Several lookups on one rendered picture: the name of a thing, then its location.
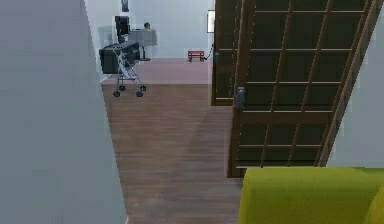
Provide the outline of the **black office chair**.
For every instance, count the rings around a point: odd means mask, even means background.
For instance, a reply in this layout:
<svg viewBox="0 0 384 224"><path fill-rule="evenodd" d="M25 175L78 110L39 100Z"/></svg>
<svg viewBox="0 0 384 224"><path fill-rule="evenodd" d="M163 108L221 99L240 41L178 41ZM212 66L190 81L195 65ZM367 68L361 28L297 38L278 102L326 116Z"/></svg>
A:
<svg viewBox="0 0 384 224"><path fill-rule="evenodd" d="M125 36L130 32L129 17L116 16L115 17L116 34L119 43L125 42Z"/></svg>

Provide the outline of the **small red bench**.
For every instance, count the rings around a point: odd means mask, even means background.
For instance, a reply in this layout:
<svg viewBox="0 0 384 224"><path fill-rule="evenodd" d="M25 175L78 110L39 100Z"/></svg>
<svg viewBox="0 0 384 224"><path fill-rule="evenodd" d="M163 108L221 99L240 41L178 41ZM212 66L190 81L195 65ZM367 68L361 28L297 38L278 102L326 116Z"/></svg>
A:
<svg viewBox="0 0 384 224"><path fill-rule="evenodd" d="M192 62L194 58L198 58L201 62L205 61L204 52L201 50L190 50L188 52L188 61Z"/></svg>

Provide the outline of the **grey folding stroller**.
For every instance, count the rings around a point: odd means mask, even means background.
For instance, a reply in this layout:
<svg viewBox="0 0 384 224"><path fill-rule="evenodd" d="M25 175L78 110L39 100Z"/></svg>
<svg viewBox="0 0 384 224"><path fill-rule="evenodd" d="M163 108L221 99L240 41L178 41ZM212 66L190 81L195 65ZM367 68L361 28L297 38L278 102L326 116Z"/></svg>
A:
<svg viewBox="0 0 384 224"><path fill-rule="evenodd" d="M126 54L122 51L117 52L113 51L117 59L117 82L116 89L113 91L114 97L119 97L120 94L126 90L126 86L124 84L125 81L131 81L136 87L136 96L142 97L143 93L147 90L147 87L141 82L138 74L134 70L134 64L130 64L128 59L126 58Z"/></svg>

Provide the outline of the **brown panelled room door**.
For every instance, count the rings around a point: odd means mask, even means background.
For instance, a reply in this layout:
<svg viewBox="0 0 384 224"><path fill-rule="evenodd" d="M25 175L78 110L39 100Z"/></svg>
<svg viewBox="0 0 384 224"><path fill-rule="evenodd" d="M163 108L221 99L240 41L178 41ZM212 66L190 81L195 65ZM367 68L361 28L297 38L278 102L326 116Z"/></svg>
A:
<svg viewBox="0 0 384 224"><path fill-rule="evenodd" d="M217 51L219 58L212 65L212 106L232 104L241 8L242 0L215 0L213 56Z"/></svg>
<svg viewBox="0 0 384 224"><path fill-rule="evenodd" d="M242 1L228 177L251 167L326 165L383 5Z"/></svg>

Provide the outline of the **yellow-green sofa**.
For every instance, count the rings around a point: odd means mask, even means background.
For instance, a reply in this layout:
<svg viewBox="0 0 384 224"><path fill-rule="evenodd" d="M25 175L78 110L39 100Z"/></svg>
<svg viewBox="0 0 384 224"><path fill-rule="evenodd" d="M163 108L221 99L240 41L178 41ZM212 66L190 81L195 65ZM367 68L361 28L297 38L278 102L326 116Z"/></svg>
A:
<svg viewBox="0 0 384 224"><path fill-rule="evenodd" d="M384 168L252 168L237 224L384 224Z"/></svg>

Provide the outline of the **white framed wall picture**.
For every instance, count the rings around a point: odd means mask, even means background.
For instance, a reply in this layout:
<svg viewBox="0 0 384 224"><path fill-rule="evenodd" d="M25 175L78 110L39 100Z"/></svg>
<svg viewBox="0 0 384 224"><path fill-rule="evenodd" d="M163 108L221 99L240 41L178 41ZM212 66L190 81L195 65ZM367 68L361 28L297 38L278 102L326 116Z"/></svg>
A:
<svg viewBox="0 0 384 224"><path fill-rule="evenodd" d="M208 10L207 12L207 33L214 33L215 26L215 10Z"/></svg>

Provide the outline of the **grey round table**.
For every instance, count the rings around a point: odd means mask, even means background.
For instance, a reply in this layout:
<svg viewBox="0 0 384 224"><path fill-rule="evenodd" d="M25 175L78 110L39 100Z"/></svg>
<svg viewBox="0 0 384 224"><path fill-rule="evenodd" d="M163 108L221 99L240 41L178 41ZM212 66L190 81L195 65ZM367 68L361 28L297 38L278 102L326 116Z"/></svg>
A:
<svg viewBox="0 0 384 224"><path fill-rule="evenodd" d="M146 56L145 48L148 46L155 46L157 44L156 31L154 29L134 29L130 31L128 39L139 43L143 52L143 56L140 60L150 61L150 58Z"/></svg>

